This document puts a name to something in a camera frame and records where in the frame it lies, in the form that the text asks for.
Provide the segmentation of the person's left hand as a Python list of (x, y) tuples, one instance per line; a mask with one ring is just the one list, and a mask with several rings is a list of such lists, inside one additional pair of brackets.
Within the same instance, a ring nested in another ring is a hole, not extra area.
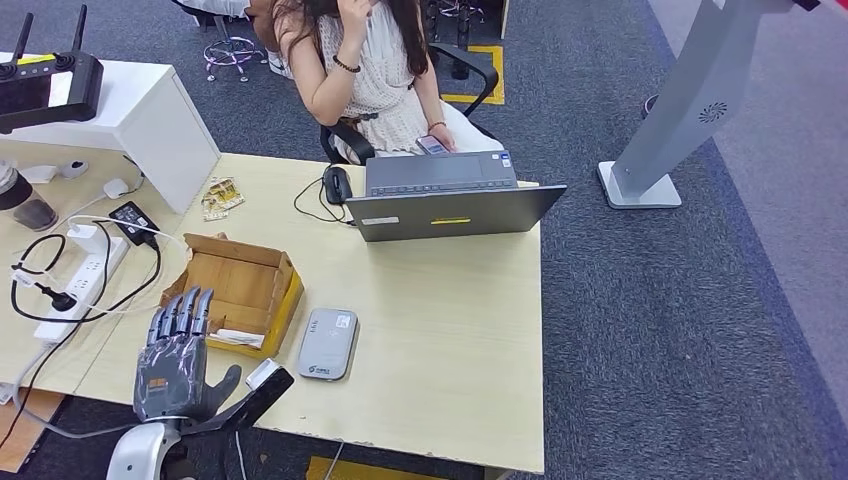
[(456, 144), (453, 135), (444, 121), (433, 123), (428, 128), (428, 134), (437, 139), (446, 150), (450, 152), (456, 151)]

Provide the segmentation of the person's right hand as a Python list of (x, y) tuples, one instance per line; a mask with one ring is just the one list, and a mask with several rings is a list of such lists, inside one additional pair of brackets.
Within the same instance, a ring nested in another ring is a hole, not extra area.
[(359, 64), (362, 47), (367, 36), (367, 22), (375, 1), (338, 0), (337, 6), (343, 28), (343, 40), (337, 57), (345, 65)]

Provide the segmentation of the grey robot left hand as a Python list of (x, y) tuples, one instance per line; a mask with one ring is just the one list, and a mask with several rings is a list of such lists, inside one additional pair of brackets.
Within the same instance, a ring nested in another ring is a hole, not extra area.
[(206, 382), (206, 332), (213, 296), (212, 289), (194, 286), (153, 315), (134, 382), (133, 409), (141, 421), (165, 417), (207, 421), (238, 386), (242, 368), (236, 364), (218, 383)]

